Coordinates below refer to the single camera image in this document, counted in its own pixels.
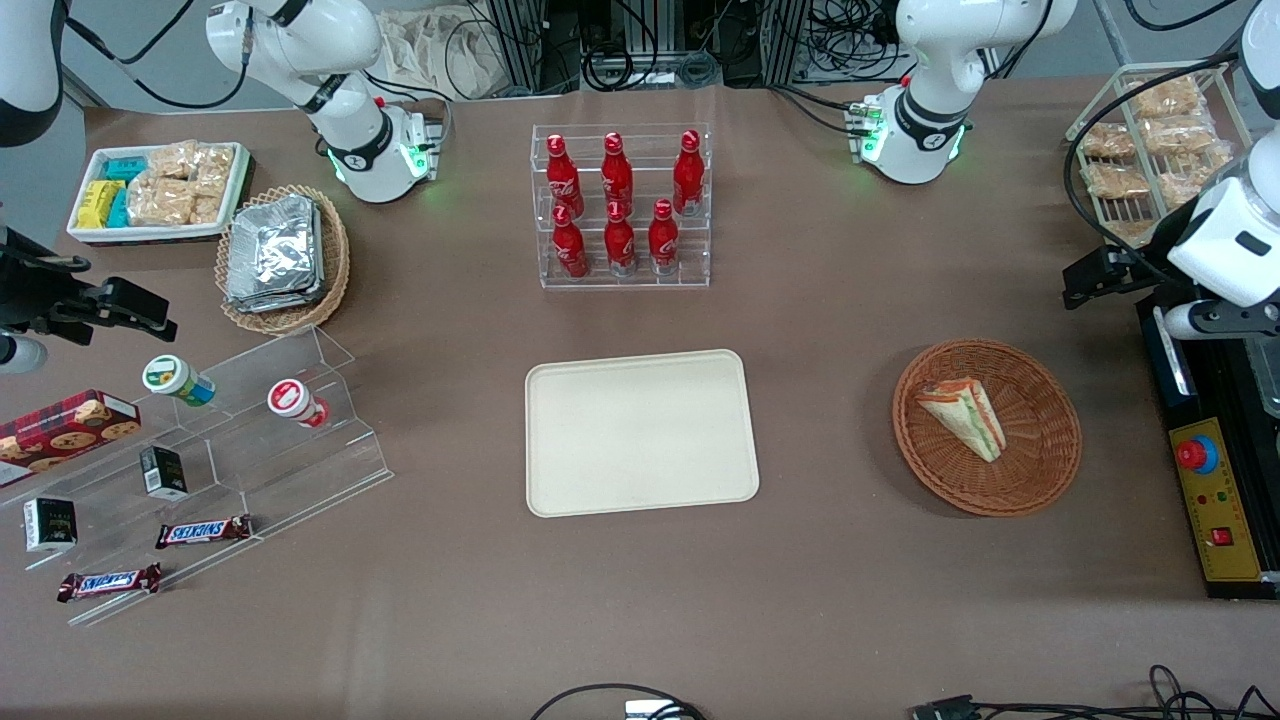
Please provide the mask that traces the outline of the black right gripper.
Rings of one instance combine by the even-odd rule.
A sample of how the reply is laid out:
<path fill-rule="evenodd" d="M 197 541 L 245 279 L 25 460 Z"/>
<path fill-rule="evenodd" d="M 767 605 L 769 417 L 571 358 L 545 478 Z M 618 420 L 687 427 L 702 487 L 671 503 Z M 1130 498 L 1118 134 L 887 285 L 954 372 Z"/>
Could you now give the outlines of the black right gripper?
<path fill-rule="evenodd" d="M 90 295 L 97 288 L 77 278 L 91 263 L 58 256 L 19 232 L 1 241 L 1 324 L 5 331 L 36 333 L 87 346 L 93 328 L 102 325 Z M 140 331 L 161 342 L 174 342 L 178 324 L 168 316 L 169 301 L 124 278 L 100 286 L 105 325 Z"/>

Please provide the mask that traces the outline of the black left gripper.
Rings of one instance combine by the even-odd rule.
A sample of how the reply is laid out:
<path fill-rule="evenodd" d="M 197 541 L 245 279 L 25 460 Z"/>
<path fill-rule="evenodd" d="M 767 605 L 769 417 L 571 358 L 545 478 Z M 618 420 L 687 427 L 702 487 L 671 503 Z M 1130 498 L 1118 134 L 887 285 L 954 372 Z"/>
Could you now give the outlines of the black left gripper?
<path fill-rule="evenodd" d="M 1093 299 L 1179 284 L 1179 270 L 1164 249 L 1097 247 L 1062 270 L 1062 305 L 1078 309 Z"/>

